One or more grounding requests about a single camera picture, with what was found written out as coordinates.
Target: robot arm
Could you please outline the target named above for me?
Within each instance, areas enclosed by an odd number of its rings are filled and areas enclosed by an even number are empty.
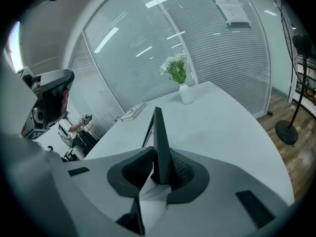
[[[82,115],[81,117],[78,118],[78,121],[82,125],[87,125],[89,122],[92,120],[92,115]]]
[[[34,76],[26,67],[21,78],[38,98],[22,130],[25,138],[35,140],[66,116],[75,75],[70,70],[56,70]]]

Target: glass wall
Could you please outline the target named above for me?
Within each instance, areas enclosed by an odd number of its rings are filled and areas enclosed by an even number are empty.
[[[175,30],[152,0],[107,0],[84,29],[97,66],[122,108],[179,89],[160,75],[168,56],[183,53]],[[187,84],[193,85],[187,64]]]
[[[95,111],[101,116],[106,110],[104,126],[113,125],[120,109],[177,91],[179,85],[159,69],[179,53],[188,58],[189,86],[211,81],[256,118],[264,115],[271,85],[267,40],[251,1],[238,1],[250,23],[228,24],[214,0],[105,0],[81,40],[89,66],[109,89],[106,97],[84,93],[95,106],[104,102]]]
[[[285,100],[290,93],[292,62],[284,36],[281,13],[275,0],[253,0],[268,37],[272,87]]]

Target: person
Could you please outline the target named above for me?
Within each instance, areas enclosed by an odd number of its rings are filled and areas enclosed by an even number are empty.
[[[67,112],[65,118],[58,122],[58,133],[62,141],[74,151],[77,158],[83,160],[96,144],[93,137],[84,130],[92,116],[82,115],[79,117],[79,123],[73,125],[68,114]]]

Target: white wall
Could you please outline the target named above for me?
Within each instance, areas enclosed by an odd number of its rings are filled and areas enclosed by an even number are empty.
[[[289,95],[292,62],[288,53],[281,14],[274,0],[252,0],[264,27],[269,45],[272,87],[285,96]]]
[[[69,120],[72,123],[78,123],[79,113],[70,100],[68,100],[67,111],[70,113]],[[48,146],[52,146],[54,148],[54,152],[58,153],[61,157],[63,157],[70,149],[59,137],[58,124],[53,125],[48,132],[35,141],[39,142],[46,150],[48,150]]]

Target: white desk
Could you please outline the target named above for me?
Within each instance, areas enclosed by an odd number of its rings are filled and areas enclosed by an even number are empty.
[[[85,159],[142,147],[155,107],[162,109],[169,145],[239,166],[294,202],[282,158],[258,121],[234,98],[210,82],[190,87],[194,102],[185,105],[178,92],[147,102],[139,116],[117,122]]]

